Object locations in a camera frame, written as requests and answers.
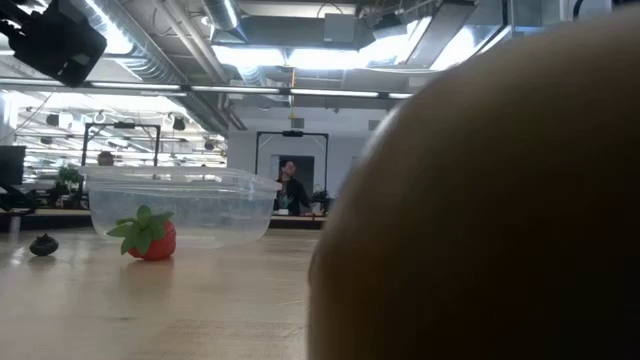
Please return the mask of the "grey electrical box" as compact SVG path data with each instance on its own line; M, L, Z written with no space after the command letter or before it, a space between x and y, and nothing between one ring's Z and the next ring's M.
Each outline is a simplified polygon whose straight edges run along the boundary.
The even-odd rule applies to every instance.
M355 17L353 15L326 13L324 16L324 41L352 43L355 39Z

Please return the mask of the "black gantry frame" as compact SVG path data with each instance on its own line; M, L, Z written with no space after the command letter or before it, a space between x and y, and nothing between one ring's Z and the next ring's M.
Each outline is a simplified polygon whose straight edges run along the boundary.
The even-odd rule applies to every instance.
M94 134L90 135L90 129L92 127L98 127L99 130ZM115 129L154 129L156 131L156 136L153 139L154 141L154 153L153 153L153 166L157 167L159 162L159 150L160 150L160 139L161 139L161 126L160 125L147 125L147 124L136 124L132 122L115 122L115 123L95 123L88 122L84 124L84 134L83 134L83 146L81 153L81 166L86 165L87 160L87 152L88 152L88 144L89 142L97 135L101 133L101 131L107 127L112 127Z
M259 173L259 165L260 165L260 150L268 143L265 140L263 143L260 141L260 138L263 135L272 136L282 136L286 138L304 138L304 137L313 137L313 140L316 140L316 137L322 137L325 141L324 146L320 146L324 150L324 184L321 192L327 192L327 183L328 183L328 157L329 157L329 141L330 134L329 133L318 133L318 132L304 132L300 130L283 130L283 131L257 131L255 135L255 153L254 153L254 174L258 175Z

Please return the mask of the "black computer monitor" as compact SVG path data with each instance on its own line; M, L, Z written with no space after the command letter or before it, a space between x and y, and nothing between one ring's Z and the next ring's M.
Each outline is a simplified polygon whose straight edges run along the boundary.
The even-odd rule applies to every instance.
M23 183L25 156L25 146L0 146L0 185Z

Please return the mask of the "red strawberry large leaves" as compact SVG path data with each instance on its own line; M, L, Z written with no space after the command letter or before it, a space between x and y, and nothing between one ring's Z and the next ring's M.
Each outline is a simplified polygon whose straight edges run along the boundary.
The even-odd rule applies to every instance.
M165 260L174 254L177 246L173 215L173 212L154 213L149 206L141 205L134 217L118 219L106 234L122 239L122 255L129 254L143 261Z

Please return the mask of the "clear plastic tupperware container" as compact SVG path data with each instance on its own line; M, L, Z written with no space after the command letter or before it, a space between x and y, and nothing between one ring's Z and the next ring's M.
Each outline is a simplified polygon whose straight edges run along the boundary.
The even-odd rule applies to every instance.
M217 167L87 166L94 229L122 240L128 227L169 221L180 245L218 248L253 242L266 232L281 184L244 170Z

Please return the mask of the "long white light bar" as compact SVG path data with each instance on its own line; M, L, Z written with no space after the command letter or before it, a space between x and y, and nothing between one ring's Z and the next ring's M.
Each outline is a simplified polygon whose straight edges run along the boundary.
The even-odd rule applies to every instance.
M226 93L240 95L283 95L283 96L316 96L343 97L380 100L405 100L411 93L358 91L340 89L308 89L287 87L251 87L231 85L186 85L186 84L152 84L88 81L80 84L77 89L138 91L151 93Z

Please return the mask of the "brown kiwi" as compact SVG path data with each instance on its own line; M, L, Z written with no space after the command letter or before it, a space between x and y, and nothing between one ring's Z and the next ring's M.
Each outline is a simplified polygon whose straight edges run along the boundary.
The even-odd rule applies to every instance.
M308 360L640 360L640 4L395 109L309 285Z

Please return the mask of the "wooden workbench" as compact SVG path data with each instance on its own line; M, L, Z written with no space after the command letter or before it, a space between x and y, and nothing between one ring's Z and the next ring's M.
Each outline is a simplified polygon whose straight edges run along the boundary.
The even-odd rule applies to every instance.
M20 225L21 230L54 230L92 227L89 210L38 209L35 213L11 216L0 211L0 233L7 233L11 225Z
M270 229L293 229L293 230L319 230L323 227L326 217L324 216L284 216L273 215L271 217Z

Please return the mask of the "black round berry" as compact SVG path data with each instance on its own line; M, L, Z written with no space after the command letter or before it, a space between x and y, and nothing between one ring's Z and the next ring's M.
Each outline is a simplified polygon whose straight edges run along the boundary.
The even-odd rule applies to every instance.
M48 234L37 236L29 245L29 251L35 256L49 256L58 248L59 242Z

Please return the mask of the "green bonsai plant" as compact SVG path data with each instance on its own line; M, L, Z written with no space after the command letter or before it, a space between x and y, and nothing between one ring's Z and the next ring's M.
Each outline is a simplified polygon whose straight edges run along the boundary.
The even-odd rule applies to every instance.
M81 207L84 178L74 166L61 166L54 186L47 191L48 204L53 208Z

